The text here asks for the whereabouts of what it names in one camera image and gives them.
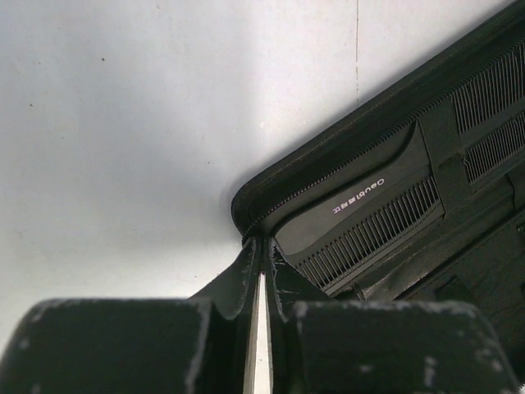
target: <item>black vent grille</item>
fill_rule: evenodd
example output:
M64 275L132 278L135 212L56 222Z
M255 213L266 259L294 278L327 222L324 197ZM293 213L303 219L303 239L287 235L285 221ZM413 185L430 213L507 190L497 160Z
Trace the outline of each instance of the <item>black vent grille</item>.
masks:
M453 93L459 133L473 128L523 97L524 44L498 57Z
M417 226L438 203L436 184L429 176L308 256L297 269L324 289Z
M470 184L479 182L525 148L525 112L467 150L463 160Z

